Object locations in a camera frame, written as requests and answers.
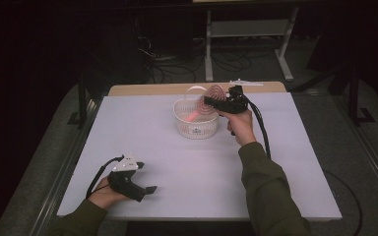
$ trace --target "olive green jacket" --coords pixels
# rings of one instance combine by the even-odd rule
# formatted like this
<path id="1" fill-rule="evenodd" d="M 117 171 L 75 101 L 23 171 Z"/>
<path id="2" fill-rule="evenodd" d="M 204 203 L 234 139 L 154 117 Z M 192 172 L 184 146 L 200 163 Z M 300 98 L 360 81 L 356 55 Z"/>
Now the olive green jacket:
<path id="1" fill-rule="evenodd" d="M 290 197 L 284 171 L 271 161 L 259 143 L 250 143 L 239 151 L 243 165 L 242 183 L 247 208 L 256 234 L 310 235 L 309 224 Z M 47 235 L 96 235 L 106 210 L 83 200 L 71 214 L 59 219 Z"/>
<path id="2" fill-rule="evenodd" d="M 259 143 L 239 151 L 248 213 L 258 235 L 311 235 L 293 199 L 282 168 L 271 161 Z"/>

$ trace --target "wire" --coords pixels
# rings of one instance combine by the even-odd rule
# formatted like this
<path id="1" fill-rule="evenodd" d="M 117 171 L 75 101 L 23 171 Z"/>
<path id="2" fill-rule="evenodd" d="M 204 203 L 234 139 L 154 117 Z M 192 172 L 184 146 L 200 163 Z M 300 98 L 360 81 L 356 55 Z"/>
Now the wire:
<path id="1" fill-rule="evenodd" d="M 211 58 L 223 70 L 226 70 L 226 71 L 229 71 L 229 72 L 240 72 L 240 71 L 244 70 L 243 65 L 239 61 L 237 61 L 237 62 L 240 63 L 240 66 L 234 66 L 232 64 L 229 64 L 229 63 L 226 63 L 226 62 L 222 61 L 217 56 L 212 56 L 211 55 Z"/>
<path id="2" fill-rule="evenodd" d="M 248 53 L 243 53 L 242 55 L 238 55 L 235 52 L 226 52 L 226 53 L 223 53 L 222 56 L 225 57 L 227 61 L 234 62 L 234 61 L 240 61 L 241 59 L 245 59 L 247 54 Z"/>
<path id="3" fill-rule="evenodd" d="M 164 62 L 155 62 L 152 67 L 154 69 L 157 69 L 158 71 L 161 72 L 161 74 L 163 75 L 163 79 L 164 77 L 167 77 L 168 75 L 166 75 L 165 73 L 168 73 L 168 74 L 171 74 L 171 75 L 186 75 L 186 74 L 192 74 L 193 76 L 193 82 L 195 83 L 196 82 L 196 71 L 198 71 L 198 69 L 201 67 L 201 65 L 203 64 L 204 62 L 204 57 L 202 57 L 202 59 L 199 61 L 199 63 L 197 65 L 195 65 L 195 68 L 189 68 L 187 66 L 182 66 L 184 64 L 187 64 L 191 62 L 191 60 L 187 59 L 187 58 L 183 58 L 183 61 L 178 61 L 177 60 L 177 63 L 175 64 L 164 64 Z M 172 68 L 175 68 L 175 69 L 179 69 L 179 70 L 183 70 L 183 71 L 172 71 L 170 69 Z"/>
<path id="4" fill-rule="evenodd" d="M 169 76 L 167 76 L 167 75 L 164 73 L 164 71 L 163 71 L 162 69 L 160 69 L 159 67 L 157 67 L 157 66 L 153 66 L 152 68 L 153 68 L 153 69 L 156 69 L 156 70 L 158 70 L 158 71 L 161 72 L 161 81 L 160 81 L 160 84 L 162 84 L 162 83 L 164 82 L 164 78 L 165 78 L 165 77 L 169 77 Z M 153 77 L 153 84 L 155 84 L 155 83 L 156 83 L 156 75 L 155 75 L 155 72 L 152 73 L 152 77 Z"/>
<path id="5" fill-rule="evenodd" d="M 232 52 L 232 53 L 227 53 L 227 54 L 229 54 L 229 55 L 230 55 L 230 54 L 233 54 L 233 55 L 235 55 L 236 57 L 238 57 L 237 59 L 229 59 L 229 60 L 238 60 L 238 61 L 240 62 L 241 65 L 243 65 L 242 61 L 246 61 L 246 62 L 247 62 L 247 66 L 244 66 L 244 65 L 243 65 L 243 69 L 248 69 L 248 68 L 251 67 L 251 60 L 248 59 L 247 57 L 245 57 L 245 56 L 239 56 L 239 55 L 237 55 L 237 54 L 234 53 L 234 52 Z"/>
<path id="6" fill-rule="evenodd" d="M 244 98 L 248 102 L 250 107 L 252 108 L 253 113 L 256 116 L 256 119 L 259 123 L 260 130 L 262 131 L 262 134 L 263 134 L 263 140 L 264 140 L 264 143 L 265 143 L 266 155 L 269 159 L 272 159 L 272 155 L 271 155 L 271 152 L 270 152 L 270 145 L 269 145 L 269 137 L 267 135 L 265 124 L 263 122 L 262 113 L 260 112 L 259 108 L 250 99 L 248 99 L 248 97 L 246 95 L 244 95 L 242 92 L 239 92 L 239 91 L 236 91 L 236 90 L 234 90 L 233 92 L 237 93 L 242 98 Z"/>
<path id="7" fill-rule="evenodd" d="M 155 64 L 157 65 L 184 65 L 189 63 L 191 60 L 188 57 L 158 57 L 154 59 Z"/>
<path id="8" fill-rule="evenodd" d="M 251 53 L 248 53 L 248 55 L 246 57 L 249 58 L 249 59 L 262 58 L 262 57 L 266 57 L 266 56 L 269 56 L 269 55 L 273 55 L 271 53 L 273 53 L 273 50 L 267 50 L 267 51 L 265 51 L 265 52 L 263 52 L 259 55 L 255 55 L 255 56 L 250 56 L 249 54 L 251 54 Z"/>
<path id="9" fill-rule="evenodd" d="M 148 48 L 152 49 L 152 42 L 148 38 L 146 38 L 144 36 L 138 36 L 137 38 L 145 40 L 149 44 Z"/>
<path id="10" fill-rule="evenodd" d="M 148 55 L 150 57 L 156 58 L 156 54 L 153 53 L 153 52 L 149 52 L 149 51 L 146 51 L 146 50 L 141 49 L 141 48 L 137 48 L 137 50 L 144 52 L 146 55 Z"/>
<path id="11" fill-rule="evenodd" d="M 363 209 L 361 207 L 360 200 L 358 199 L 358 197 L 354 193 L 354 191 L 351 189 L 351 187 L 348 184 L 346 184 L 346 182 L 343 181 L 340 177 L 331 173 L 328 170 L 323 169 L 322 171 L 324 171 L 324 173 L 327 173 L 327 174 L 333 176 L 334 178 L 336 178 L 338 181 L 340 181 L 348 189 L 348 191 L 351 193 L 352 197 L 354 198 L 355 203 L 357 205 L 357 209 L 358 209 L 358 224 L 357 224 L 357 227 L 355 228 L 354 232 L 352 233 L 352 235 L 357 236 L 358 233 L 361 231 L 361 227 L 363 226 Z"/>
<path id="12" fill-rule="evenodd" d="M 119 162 L 123 158 L 124 158 L 124 155 L 122 155 L 121 157 L 112 158 L 112 159 L 108 160 L 104 165 L 102 165 L 100 167 L 99 171 L 97 172 L 96 176 L 94 177 L 94 179 L 92 180 L 91 184 L 88 187 L 88 191 L 86 193 L 86 198 L 88 198 L 94 192 L 93 191 L 94 185 L 96 184 L 96 181 L 99 179 L 100 175 L 102 175 L 102 173 L 105 170 L 106 166 L 108 166 L 108 164 L 112 163 L 113 161 L 118 161 Z"/>
<path id="13" fill-rule="evenodd" d="M 103 188 L 106 188 L 106 187 L 108 187 L 108 186 L 109 186 L 109 184 L 107 184 L 107 185 L 105 185 L 105 186 L 102 186 L 102 187 L 99 187 L 99 188 L 93 190 L 93 191 L 92 191 L 92 194 L 93 194 L 94 192 L 99 191 L 99 190 L 101 190 L 101 189 L 103 189 Z"/>
<path id="14" fill-rule="evenodd" d="M 194 48 L 193 48 L 194 50 L 203 49 L 207 45 L 207 40 L 204 37 L 202 37 L 202 38 L 193 38 L 193 41 L 194 41 L 194 43 L 196 43 L 196 41 L 201 41 L 201 44 L 194 46 Z"/>

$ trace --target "black cable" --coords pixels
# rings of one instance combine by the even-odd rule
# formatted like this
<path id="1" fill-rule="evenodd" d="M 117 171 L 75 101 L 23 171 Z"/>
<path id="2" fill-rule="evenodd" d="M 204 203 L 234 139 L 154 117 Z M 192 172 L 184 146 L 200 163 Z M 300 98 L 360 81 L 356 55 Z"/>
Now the black cable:
<path id="1" fill-rule="evenodd" d="M 172 74 L 172 75 L 186 75 L 186 74 L 189 74 L 191 73 L 193 75 L 193 82 L 195 83 L 196 82 L 196 74 L 195 72 L 201 67 L 201 65 L 203 64 L 203 59 L 200 60 L 200 62 L 195 66 L 195 68 L 189 68 L 189 67 L 185 67 L 185 66 L 181 66 L 183 64 L 186 64 L 187 62 L 189 62 L 189 60 L 185 63 L 177 63 L 177 64 L 165 64 L 165 65 L 161 65 L 161 63 L 155 63 L 153 65 L 153 68 L 156 68 L 157 70 L 161 71 L 162 74 L 164 74 L 164 72 L 166 73 L 169 73 L 169 74 Z M 170 71 L 170 70 L 166 70 L 164 68 L 178 68 L 178 69 L 183 69 L 184 72 L 174 72 L 174 71 Z"/>
<path id="2" fill-rule="evenodd" d="M 109 186 L 109 184 L 104 185 L 104 186 L 102 186 L 102 187 L 99 187 L 99 188 L 93 190 L 93 191 L 92 191 L 92 194 L 93 194 L 94 192 L 99 191 L 99 190 L 101 190 L 101 189 L 103 189 L 103 188 L 106 188 L 106 187 L 108 187 L 108 186 Z"/>
<path id="3" fill-rule="evenodd" d="M 266 154 L 267 154 L 269 159 L 272 159 L 272 156 L 271 156 L 271 153 L 270 153 L 269 138 L 268 138 L 268 135 L 267 135 L 267 132 L 266 132 L 266 129 L 265 129 L 265 124 L 263 122 L 262 114 L 260 113 L 259 108 L 253 102 L 248 100 L 248 103 L 250 104 L 251 108 L 253 109 L 253 112 L 256 115 L 256 119 L 259 122 L 260 129 L 262 130 Z"/>
<path id="4" fill-rule="evenodd" d="M 236 58 L 231 58 L 229 55 L 233 54 L 234 56 L 236 56 Z M 235 52 L 228 52 L 228 53 L 223 53 L 222 56 L 228 61 L 228 62 L 235 62 L 237 61 L 242 69 L 248 69 L 251 67 L 251 61 L 249 58 L 245 57 L 245 56 L 239 56 L 237 55 Z M 245 60 L 247 61 L 247 65 L 245 66 L 242 61 Z"/>
<path id="5" fill-rule="evenodd" d="M 121 159 L 123 157 L 124 156 L 122 156 L 122 157 L 115 157 L 113 159 L 110 159 L 110 160 L 108 160 L 108 162 L 106 162 L 104 165 L 102 165 L 100 167 L 99 171 L 97 172 L 96 176 L 94 177 L 94 179 L 92 180 L 91 184 L 88 187 L 88 191 L 86 193 L 86 198 L 88 198 L 94 192 L 93 188 L 94 188 L 97 180 L 99 179 L 100 175 L 102 175 L 103 171 L 105 170 L 106 166 L 108 166 L 108 164 L 112 163 L 113 161 L 121 161 Z"/>
<path id="6" fill-rule="evenodd" d="M 164 78 L 165 78 L 164 71 L 162 69 L 160 69 L 159 67 L 156 67 L 156 66 L 153 66 L 152 69 L 156 69 L 156 70 L 161 72 L 160 84 L 162 84 L 164 82 Z M 154 71 L 152 72 L 152 77 L 153 77 L 153 84 L 155 84 L 156 83 L 156 75 L 155 75 Z"/>
<path id="7" fill-rule="evenodd" d="M 158 66 L 152 66 L 154 69 L 156 69 L 156 70 L 158 70 L 158 71 L 160 71 L 161 72 L 161 81 L 159 82 L 160 84 L 163 84 L 164 83 L 164 79 L 166 78 L 166 77 L 169 77 L 170 78 L 170 76 L 169 75 L 166 75 L 165 73 L 164 73 L 164 70 L 163 69 L 161 69 L 160 67 L 158 67 Z"/>
<path id="8" fill-rule="evenodd" d="M 256 104 L 254 104 L 250 99 L 248 99 L 248 97 L 246 95 L 244 95 L 242 92 L 239 92 L 239 91 L 236 91 L 236 90 L 233 90 L 233 92 L 240 95 L 243 99 L 245 99 L 248 102 L 248 104 L 250 105 L 251 109 L 253 110 L 253 113 L 256 116 L 257 122 L 259 123 L 260 130 L 262 131 L 262 134 L 263 134 L 263 140 L 264 140 L 264 143 L 265 143 L 265 150 L 266 150 L 267 157 L 269 159 L 272 159 L 272 155 L 271 155 L 271 152 L 270 152 L 270 145 L 269 145 L 269 137 L 267 135 L 267 131 L 266 131 L 266 128 L 265 128 L 265 123 L 263 122 L 262 113 L 260 112 L 260 110 L 256 106 Z"/>
<path id="9" fill-rule="evenodd" d="M 231 41 L 233 49 L 235 49 L 235 50 L 240 49 L 239 47 L 237 47 L 237 45 L 235 44 L 234 41 L 235 41 L 235 38 L 233 38 L 232 41 Z M 245 56 L 247 56 L 247 54 L 248 54 L 248 52 L 241 53 L 241 56 L 239 56 L 239 57 L 245 57 Z"/>
<path id="10" fill-rule="evenodd" d="M 226 71 L 229 71 L 229 72 L 240 72 L 242 70 L 244 70 L 244 68 L 242 67 L 237 67 L 237 66 L 234 66 L 234 65 L 231 65 L 229 63 L 226 63 L 226 62 L 223 62 L 221 59 L 219 59 L 218 57 L 216 56 L 212 56 L 211 55 L 211 58 L 213 59 L 213 61 L 219 66 L 221 67 L 223 70 L 226 70 Z"/>
<path id="11" fill-rule="evenodd" d="M 271 52 L 273 52 L 273 51 L 272 50 L 267 50 L 266 52 L 263 52 L 263 53 L 261 53 L 259 55 L 254 55 L 254 56 L 246 55 L 246 57 L 249 58 L 249 59 L 261 58 L 261 57 L 269 56 Z"/>
<path id="12" fill-rule="evenodd" d="M 150 73 L 150 76 L 151 76 L 152 79 L 153 79 L 153 84 L 155 84 L 155 83 L 156 83 L 156 78 L 155 78 L 155 72 L 153 71 L 153 68 L 151 68 L 151 69 L 149 70 L 149 73 Z"/>
<path id="13" fill-rule="evenodd" d="M 354 191 L 351 189 L 351 187 L 348 184 L 346 184 L 346 182 L 344 182 L 340 177 L 331 173 L 328 170 L 323 169 L 322 171 L 324 171 L 324 173 L 327 173 L 327 174 L 333 176 L 334 178 L 336 178 L 338 181 L 340 181 L 340 183 L 342 183 L 348 189 L 348 191 L 351 193 L 352 197 L 354 198 L 355 204 L 357 205 L 357 208 L 358 208 L 358 224 L 357 224 L 357 227 L 355 228 L 354 232 L 352 233 L 352 236 L 357 236 L 358 233 L 361 230 L 361 227 L 363 226 L 363 209 L 361 207 L 360 200 L 358 199 L 358 197 L 354 193 Z"/>
<path id="14" fill-rule="evenodd" d="M 190 58 L 186 56 L 181 56 L 181 57 L 176 56 L 176 57 L 162 59 L 161 57 L 159 57 L 159 58 L 154 58 L 153 61 L 155 62 L 155 64 L 162 65 L 162 66 L 167 66 L 166 63 L 173 63 L 173 62 L 175 63 L 169 64 L 169 65 L 179 66 L 179 65 L 184 65 L 190 62 Z"/>

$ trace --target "black device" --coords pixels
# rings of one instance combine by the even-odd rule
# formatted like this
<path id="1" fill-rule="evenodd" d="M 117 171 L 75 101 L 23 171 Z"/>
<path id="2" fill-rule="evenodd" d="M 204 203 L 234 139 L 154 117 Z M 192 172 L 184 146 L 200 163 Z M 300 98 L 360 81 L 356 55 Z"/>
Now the black device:
<path id="1" fill-rule="evenodd" d="M 248 109 L 248 99 L 243 96 L 241 86 L 235 86 L 228 89 L 229 97 L 226 100 L 216 100 L 205 96 L 204 102 L 211 105 L 216 110 L 224 111 L 231 114 L 238 114 Z"/>
<path id="2" fill-rule="evenodd" d="M 238 114 L 248 109 L 248 105 L 251 106 L 253 113 L 256 116 L 257 121 L 259 122 L 260 129 L 262 130 L 263 140 L 265 142 L 266 154 L 269 159 L 271 159 L 269 138 L 265 129 L 263 122 L 262 114 L 260 113 L 259 108 L 251 102 L 247 96 L 244 95 L 242 86 L 234 86 L 228 89 L 229 97 L 226 100 L 216 100 L 211 97 L 204 97 L 204 102 L 207 105 L 211 105 L 216 110 L 223 112 Z"/>
<path id="3" fill-rule="evenodd" d="M 132 154 L 128 154 L 126 156 L 122 155 L 121 157 L 115 157 L 109 160 L 99 169 L 88 188 L 87 198 L 93 193 L 94 185 L 105 170 L 106 166 L 113 161 L 118 161 L 118 164 L 113 167 L 112 171 L 108 175 L 109 187 L 113 191 L 137 202 L 140 202 L 145 195 L 150 195 L 155 192 L 158 186 L 142 188 L 131 181 L 131 177 L 136 173 L 136 171 L 143 168 L 144 162 L 137 162 L 134 160 L 134 156 Z"/>

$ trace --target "white table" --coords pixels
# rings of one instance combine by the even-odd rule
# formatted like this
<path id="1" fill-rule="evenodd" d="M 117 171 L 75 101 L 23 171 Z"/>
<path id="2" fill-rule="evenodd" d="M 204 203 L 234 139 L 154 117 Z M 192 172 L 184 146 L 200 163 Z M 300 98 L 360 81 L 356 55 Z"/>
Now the white table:
<path id="1" fill-rule="evenodd" d="M 292 198 L 309 220 L 342 217 L 288 92 L 246 93 L 261 110 L 273 160 L 283 167 Z M 58 215 L 72 212 L 99 168 L 132 152 L 146 163 L 133 176 L 156 192 L 138 203 L 113 206 L 108 217 L 124 220 L 248 220 L 239 149 L 220 118 L 217 133 L 189 140 L 177 131 L 173 103 L 183 94 L 104 98 Z M 257 123 L 259 142 L 262 134 Z M 106 168 L 107 175 L 113 165 Z"/>

